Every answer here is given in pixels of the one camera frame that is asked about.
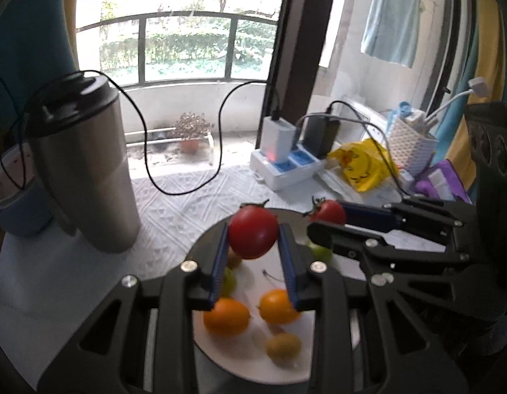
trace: tablecloth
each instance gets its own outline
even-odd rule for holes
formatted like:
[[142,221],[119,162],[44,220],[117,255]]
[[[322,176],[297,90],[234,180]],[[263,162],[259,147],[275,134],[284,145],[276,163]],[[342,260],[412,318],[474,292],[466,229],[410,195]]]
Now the tablecloth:
[[[157,179],[178,192],[207,179],[211,172],[177,173]],[[268,207],[306,211],[311,196],[338,198],[325,184],[309,179],[272,192],[254,180],[246,166],[223,168],[206,187],[189,195],[166,196],[149,179],[133,181],[142,222],[134,246],[119,255],[94,249],[82,236],[69,237],[56,224],[29,239],[7,235],[0,257],[0,345],[35,387],[45,368],[101,299],[126,274],[158,277],[178,265],[194,238],[234,213],[243,202],[270,199]],[[438,250],[439,245],[405,233],[385,236],[396,246]],[[211,392],[284,394],[305,387],[261,387],[232,377],[196,351],[199,388]]]

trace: metal screw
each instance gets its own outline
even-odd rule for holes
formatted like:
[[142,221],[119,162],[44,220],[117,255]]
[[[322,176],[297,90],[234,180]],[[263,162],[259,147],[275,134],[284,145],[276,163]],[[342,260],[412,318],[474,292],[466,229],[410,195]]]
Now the metal screw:
[[377,287],[383,287],[386,284],[386,279],[381,274],[372,275],[370,281]]
[[122,277],[122,280],[120,280],[120,283],[124,287],[131,288],[131,287],[134,287],[138,283],[138,278],[135,277],[134,275],[128,274],[128,275],[125,275],[124,277]]
[[391,273],[382,273],[381,275],[388,283],[393,283],[393,275]]
[[375,238],[369,238],[365,241],[366,247],[377,247],[379,246],[379,242]]
[[199,266],[194,260],[185,260],[181,265],[180,268],[185,273],[192,273],[195,271]]
[[310,265],[310,270],[315,273],[323,273],[327,268],[326,264],[320,260],[316,260],[315,262],[312,262],[312,265]]

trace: terracotta pot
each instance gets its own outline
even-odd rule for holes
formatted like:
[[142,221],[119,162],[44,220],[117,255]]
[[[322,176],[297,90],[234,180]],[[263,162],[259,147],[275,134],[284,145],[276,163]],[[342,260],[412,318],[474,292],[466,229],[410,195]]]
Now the terracotta pot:
[[180,143],[180,150],[185,154],[195,154],[199,149],[198,139],[189,139]]

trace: green bush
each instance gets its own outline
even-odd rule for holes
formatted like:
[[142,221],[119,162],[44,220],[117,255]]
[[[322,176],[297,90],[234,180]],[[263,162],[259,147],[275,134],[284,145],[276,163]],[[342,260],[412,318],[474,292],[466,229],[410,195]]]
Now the green bush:
[[[185,22],[176,28],[146,37],[146,63],[172,65],[183,61],[207,61],[226,57],[229,29],[223,22]],[[260,65],[264,50],[273,47],[275,25],[254,21],[239,21],[233,62],[239,65]],[[120,41],[104,42],[100,47],[103,70],[136,67],[138,39],[128,36]]]

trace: plate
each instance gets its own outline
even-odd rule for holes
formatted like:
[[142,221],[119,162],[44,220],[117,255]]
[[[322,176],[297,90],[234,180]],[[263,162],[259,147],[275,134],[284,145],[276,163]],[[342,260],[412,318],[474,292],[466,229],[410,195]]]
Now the plate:
[[[270,211],[277,215],[279,223],[288,223],[292,227],[297,243],[306,244],[306,227],[309,224],[307,217],[291,210],[270,209]],[[197,243],[203,242],[204,238],[211,238],[212,232],[215,232],[221,224],[222,222],[206,231]],[[358,264],[359,262],[342,257],[335,257],[332,263],[345,275],[364,279]],[[265,276],[263,270],[280,281]],[[212,335],[204,327],[202,313],[194,312],[196,345],[211,361],[239,378],[273,385],[306,382],[310,377],[312,364],[315,312],[302,313],[299,320],[289,325],[275,326],[265,323],[257,310],[257,304],[266,292],[285,288],[277,243],[259,259],[244,260],[234,272],[237,278],[237,288],[232,297],[241,301],[250,310],[251,319],[248,329],[232,338]],[[352,346],[359,342],[354,318],[355,316],[351,319]],[[299,357],[284,367],[276,365],[264,351],[266,341],[282,331],[299,336],[302,342]]]

